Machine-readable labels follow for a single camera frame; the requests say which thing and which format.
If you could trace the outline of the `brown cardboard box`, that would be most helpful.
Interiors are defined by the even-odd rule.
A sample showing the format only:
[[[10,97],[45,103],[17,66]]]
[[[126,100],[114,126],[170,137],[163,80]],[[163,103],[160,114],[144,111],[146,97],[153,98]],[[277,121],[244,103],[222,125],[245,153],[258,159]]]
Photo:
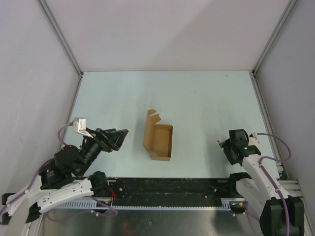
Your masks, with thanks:
[[[143,147],[154,161],[169,162],[172,154],[173,126],[161,124],[154,109],[147,111]]]

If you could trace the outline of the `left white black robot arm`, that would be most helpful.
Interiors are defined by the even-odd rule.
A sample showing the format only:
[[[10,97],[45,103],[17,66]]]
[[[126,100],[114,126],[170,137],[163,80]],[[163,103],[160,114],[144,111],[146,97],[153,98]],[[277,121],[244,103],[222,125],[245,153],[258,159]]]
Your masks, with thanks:
[[[39,167],[28,186],[17,193],[2,195],[1,225],[8,225],[25,199],[30,200],[26,219],[29,223],[64,202],[81,197],[102,197],[110,191],[104,172],[97,171],[88,177],[84,174],[101,152],[119,151],[128,130],[75,128],[74,132],[83,136],[80,147],[65,144]]]

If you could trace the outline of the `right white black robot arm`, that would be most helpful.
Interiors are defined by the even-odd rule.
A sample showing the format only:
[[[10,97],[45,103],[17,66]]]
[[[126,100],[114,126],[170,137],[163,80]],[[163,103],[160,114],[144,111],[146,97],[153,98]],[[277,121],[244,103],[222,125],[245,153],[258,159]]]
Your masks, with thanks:
[[[263,235],[302,236],[305,233],[304,203],[269,174],[265,160],[272,157],[261,153],[257,137],[257,133],[235,129],[219,144],[231,165],[239,164],[245,169],[229,176],[227,192],[232,197],[245,198],[259,218]]]

